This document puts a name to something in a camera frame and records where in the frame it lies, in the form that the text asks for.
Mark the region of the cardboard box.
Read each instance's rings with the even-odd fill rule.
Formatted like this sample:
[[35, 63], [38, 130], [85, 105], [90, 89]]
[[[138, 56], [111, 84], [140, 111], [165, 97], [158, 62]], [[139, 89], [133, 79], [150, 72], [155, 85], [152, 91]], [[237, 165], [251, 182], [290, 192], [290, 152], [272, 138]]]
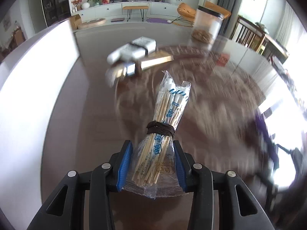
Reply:
[[79, 14], [71, 16], [69, 20], [73, 30], [77, 30], [78, 26], [82, 23], [82, 19]]

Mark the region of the wooden dining chair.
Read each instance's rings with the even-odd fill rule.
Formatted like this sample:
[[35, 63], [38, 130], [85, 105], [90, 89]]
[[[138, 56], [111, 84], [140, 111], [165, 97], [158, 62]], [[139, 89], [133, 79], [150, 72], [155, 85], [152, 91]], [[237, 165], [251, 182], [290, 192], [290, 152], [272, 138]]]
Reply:
[[258, 53], [265, 40], [265, 35], [266, 33], [259, 26], [242, 16], [237, 16], [230, 39]]

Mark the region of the dark display cabinet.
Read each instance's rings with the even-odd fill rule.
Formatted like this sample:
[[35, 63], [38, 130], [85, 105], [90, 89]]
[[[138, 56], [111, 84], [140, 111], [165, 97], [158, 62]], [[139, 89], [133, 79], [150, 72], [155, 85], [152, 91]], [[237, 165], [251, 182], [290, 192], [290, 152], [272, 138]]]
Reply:
[[47, 26], [71, 16], [69, 0], [41, 0]]

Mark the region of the clear plastic jar black lid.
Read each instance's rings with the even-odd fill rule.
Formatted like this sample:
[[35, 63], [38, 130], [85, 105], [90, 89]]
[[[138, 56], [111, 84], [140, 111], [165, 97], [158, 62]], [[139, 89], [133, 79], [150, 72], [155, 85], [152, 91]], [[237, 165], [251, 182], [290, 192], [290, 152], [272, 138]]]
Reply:
[[222, 14], [198, 6], [191, 36], [201, 43], [212, 45], [220, 31], [223, 19]]

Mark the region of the white tv cabinet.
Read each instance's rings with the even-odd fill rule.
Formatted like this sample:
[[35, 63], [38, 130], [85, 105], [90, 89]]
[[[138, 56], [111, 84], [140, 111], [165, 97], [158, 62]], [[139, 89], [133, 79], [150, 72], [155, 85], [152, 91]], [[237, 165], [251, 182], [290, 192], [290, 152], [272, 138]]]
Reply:
[[124, 18], [126, 21], [129, 21], [131, 18], [137, 18], [141, 21], [145, 21], [148, 18], [173, 20], [179, 17], [177, 8], [177, 4], [162, 2], [122, 2], [82, 9], [73, 12], [72, 15], [78, 14], [83, 22], [99, 18], [108, 20]]

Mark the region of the wooden bench orange seat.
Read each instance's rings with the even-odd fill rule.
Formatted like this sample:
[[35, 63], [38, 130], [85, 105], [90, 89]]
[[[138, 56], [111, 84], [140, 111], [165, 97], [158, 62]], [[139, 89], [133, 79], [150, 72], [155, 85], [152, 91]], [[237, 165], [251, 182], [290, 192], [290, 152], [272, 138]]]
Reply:
[[142, 21], [144, 21], [144, 13], [145, 10], [149, 10], [149, 6], [124, 6], [122, 10], [125, 10], [127, 12], [127, 19], [126, 19], [127, 21], [131, 19], [132, 12], [134, 10], [140, 11], [141, 19]]

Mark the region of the red flowers white vase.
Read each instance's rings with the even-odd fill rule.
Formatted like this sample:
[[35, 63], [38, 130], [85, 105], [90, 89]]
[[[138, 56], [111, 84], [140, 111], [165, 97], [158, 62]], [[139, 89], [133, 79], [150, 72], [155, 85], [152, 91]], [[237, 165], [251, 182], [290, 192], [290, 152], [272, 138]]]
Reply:
[[72, 0], [71, 4], [73, 5], [76, 11], [90, 8], [89, 2], [85, 2], [84, 0]]

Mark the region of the bagged bamboo chopsticks bundle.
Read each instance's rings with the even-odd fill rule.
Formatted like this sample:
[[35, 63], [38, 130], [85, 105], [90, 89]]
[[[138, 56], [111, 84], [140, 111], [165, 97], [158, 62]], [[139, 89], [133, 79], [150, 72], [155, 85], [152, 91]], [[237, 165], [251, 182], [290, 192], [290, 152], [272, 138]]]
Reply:
[[191, 83], [176, 85], [168, 71], [160, 83], [153, 119], [134, 149], [124, 190], [151, 199], [183, 195], [175, 163], [174, 136], [189, 101]]

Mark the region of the orange lounge chair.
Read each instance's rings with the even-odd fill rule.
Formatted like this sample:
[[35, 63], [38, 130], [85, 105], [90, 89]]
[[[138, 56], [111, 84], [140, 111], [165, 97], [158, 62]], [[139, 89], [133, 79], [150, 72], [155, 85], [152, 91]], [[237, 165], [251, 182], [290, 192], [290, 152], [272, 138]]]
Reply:
[[[205, 2], [205, 8], [222, 14], [224, 19], [227, 19], [232, 14], [230, 11], [226, 10], [225, 8], [220, 7], [209, 1]], [[177, 8], [177, 12], [179, 16], [171, 22], [172, 24], [179, 25], [178, 23], [176, 23], [176, 21], [186, 21], [191, 26], [193, 26], [193, 23], [195, 21], [195, 15], [196, 15], [195, 9], [191, 8], [189, 5], [185, 3], [181, 3]]]

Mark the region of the gold cosmetic tube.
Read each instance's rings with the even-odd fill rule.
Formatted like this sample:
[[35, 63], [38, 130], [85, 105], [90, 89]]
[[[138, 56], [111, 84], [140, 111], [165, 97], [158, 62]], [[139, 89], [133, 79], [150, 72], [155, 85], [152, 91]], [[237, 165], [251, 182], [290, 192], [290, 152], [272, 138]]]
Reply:
[[117, 80], [122, 80], [126, 77], [139, 75], [143, 71], [174, 60], [174, 56], [169, 53], [160, 52], [157, 55], [147, 56], [139, 60], [121, 62], [112, 65], [107, 69], [105, 80], [112, 87]]

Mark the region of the grey curtain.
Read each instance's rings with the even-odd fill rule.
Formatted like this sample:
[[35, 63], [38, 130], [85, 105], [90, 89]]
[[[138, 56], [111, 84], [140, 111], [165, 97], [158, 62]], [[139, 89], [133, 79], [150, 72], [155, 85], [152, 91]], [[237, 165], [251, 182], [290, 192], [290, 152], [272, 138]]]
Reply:
[[219, 35], [230, 38], [230, 35], [235, 27], [239, 7], [242, 0], [218, 0], [218, 6], [231, 12], [231, 15], [223, 20]]

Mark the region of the white box with black band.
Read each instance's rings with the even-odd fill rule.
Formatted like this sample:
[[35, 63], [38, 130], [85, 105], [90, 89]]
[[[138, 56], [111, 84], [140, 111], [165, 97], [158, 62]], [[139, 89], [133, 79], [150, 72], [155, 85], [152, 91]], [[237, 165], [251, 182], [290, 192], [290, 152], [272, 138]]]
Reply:
[[155, 52], [156, 46], [154, 39], [142, 36], [114, 50], [107, 56], [107, 62], [112, 65], [119, 60], [138, 60]]

